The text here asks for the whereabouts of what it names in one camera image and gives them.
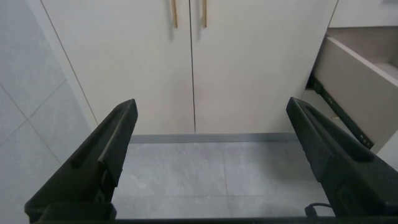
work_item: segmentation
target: white wall tile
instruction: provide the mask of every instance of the white wall tile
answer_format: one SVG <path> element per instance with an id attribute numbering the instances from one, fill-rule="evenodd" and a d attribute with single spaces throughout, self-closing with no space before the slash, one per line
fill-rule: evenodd
<path id="1" fill-rule="evenodd" d="M 65 162 L 91 133 L 67 82 L 32 114 L 29 121 L 60 162 Z"/>
<path id="2" fill-rule="evenodd" d="M 0 1 L 0 83 L 28 117 L 65 80 L 23 0 Z"/>
<path id="3" fill-rule="evenodd" d="M 25 121 L 9 95 L 0 86 L 0 145 Z"/>
<path id="4" fill-rule="evenodd" d="M 28 223 L 24 205 L 60 167 L 29 122 L 0 147 L 0 223 Z"/>

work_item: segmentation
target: cabinet door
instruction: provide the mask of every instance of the cabinet door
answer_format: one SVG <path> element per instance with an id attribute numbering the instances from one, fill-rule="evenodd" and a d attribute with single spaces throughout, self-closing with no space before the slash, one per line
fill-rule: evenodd
<path id="1" fill-rule="evenodd" d="M 134 98 L 134 134 L 194 133 L 189 2 L 43 0 L 98 122 Z"/>
<path id="2" fill-rule="evenodd" d="M 191 1 L 197 133 L 289 131 L 336 0 Z"/>

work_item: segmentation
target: gold handle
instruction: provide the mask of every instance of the gold handle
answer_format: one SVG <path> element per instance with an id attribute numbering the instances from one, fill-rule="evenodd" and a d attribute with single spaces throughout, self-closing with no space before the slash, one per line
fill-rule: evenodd
<path id="1" fill-rule="evenodd" d="M 172 10 L 173 10 L 173 22 L 174 28 L 178 28 L 178 20 L 177 20 L 177 6 L 175 0 L 172 0 Z"/>
<path id="2" fill-rule="evenodd" d="M 203 28 L 207 27 L 207 0 L 201 0 L 201 8 L 203 10 Z"/>

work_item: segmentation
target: wall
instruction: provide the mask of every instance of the wall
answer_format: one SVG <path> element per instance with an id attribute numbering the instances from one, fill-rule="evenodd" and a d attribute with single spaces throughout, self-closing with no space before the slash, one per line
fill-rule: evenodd
<path id="1" fill-rule="evenodd" d="M 398 26 L 397 0 L 339 0 L 329 27 Z"/>
<path id="2" fill-rule="evenodd" d="M 25 1 L 0 1 L 0 30 L 0 222 L 28 223 L 25 202 L 91 129 Z"/>

